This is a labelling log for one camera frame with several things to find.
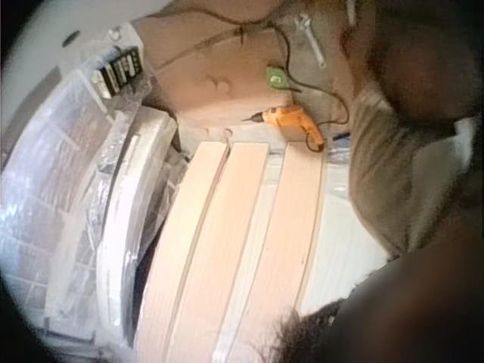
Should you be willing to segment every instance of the wrench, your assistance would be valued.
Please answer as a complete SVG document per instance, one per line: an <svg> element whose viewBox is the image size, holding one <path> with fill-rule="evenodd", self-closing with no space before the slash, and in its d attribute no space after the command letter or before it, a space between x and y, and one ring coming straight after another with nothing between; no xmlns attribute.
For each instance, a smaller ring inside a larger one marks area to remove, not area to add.
<svg viewBox="0 0 484 363"><path fill-rule="evenodd" d="M297 15L294 18L294 23L296 23L297 29L301 30L306 34L312 51L314 52L316 60L318 61L319 67L326 68L326 59L324 58L323 51L321 50L321 46L319 45L315 34L312 32L311 18L309 17L309 15L306 13L301 13Z"/></svg>

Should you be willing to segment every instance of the yellow power drill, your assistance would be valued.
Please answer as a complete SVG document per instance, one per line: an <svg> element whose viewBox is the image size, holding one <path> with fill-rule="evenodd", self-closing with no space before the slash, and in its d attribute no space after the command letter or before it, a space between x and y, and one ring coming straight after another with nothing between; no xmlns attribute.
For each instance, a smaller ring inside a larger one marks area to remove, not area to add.
<svg viewBox="0 0 484 363"><path fill-rule="evenodd" d="M319 150L322 150L324 139L316 122L299 106L275 107L264 112L256 113L249 119L253 123L268 123L269 125L285 127L302 127Z"/></svg>

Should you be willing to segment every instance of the wooden bed slat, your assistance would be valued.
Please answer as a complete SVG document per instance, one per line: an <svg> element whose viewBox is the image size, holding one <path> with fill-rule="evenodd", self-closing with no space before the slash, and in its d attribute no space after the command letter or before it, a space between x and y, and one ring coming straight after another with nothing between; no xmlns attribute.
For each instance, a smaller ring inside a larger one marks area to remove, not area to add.
<svg viewBox="0 0 484 363"><path fill-rule="evenodd" d="M246 243L267 144L235 144L206 213L167 362L211 361Z"/></svg>
<svg viewBox="0 0 484 363"><path fill-rule="evenodd" d="M201 225L228 146L203 142L183 178L151 265L138 324L138 361L161 362Z"/></svg>
<svg viewBox="0 0 484 363"><path fill-rule="evenodd" d="M228 362L258 361L254 347L273 344L281 319L296 304L315 227L322 154L287 145L259 267Z"/></svg>

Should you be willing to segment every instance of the person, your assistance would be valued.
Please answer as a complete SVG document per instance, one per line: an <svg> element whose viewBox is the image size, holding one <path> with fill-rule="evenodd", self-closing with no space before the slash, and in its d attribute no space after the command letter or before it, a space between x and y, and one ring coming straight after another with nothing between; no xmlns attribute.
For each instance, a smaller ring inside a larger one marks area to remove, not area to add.
<svg viewBox="0 0 484 363"><path fill-rule="evenodd" d="M366 0L342 36L355 86L349 193L390 263L299 316L273 363L453 362L484 339L482 55L472 0Z"/></svg>

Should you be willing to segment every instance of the power drill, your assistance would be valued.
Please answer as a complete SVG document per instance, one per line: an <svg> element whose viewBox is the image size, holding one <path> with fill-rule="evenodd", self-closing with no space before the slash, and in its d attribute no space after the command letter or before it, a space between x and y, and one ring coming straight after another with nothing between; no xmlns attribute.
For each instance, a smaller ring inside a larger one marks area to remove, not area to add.
<svg viewBox="0 0 484 363"><path fill-rule="evenodd" d="M285 127L302 127L319 150L322 150L324 139L316 122L299 106L275 107L264 112L256 113L249 119L253 123L268 123L269 125Z"/></svg>

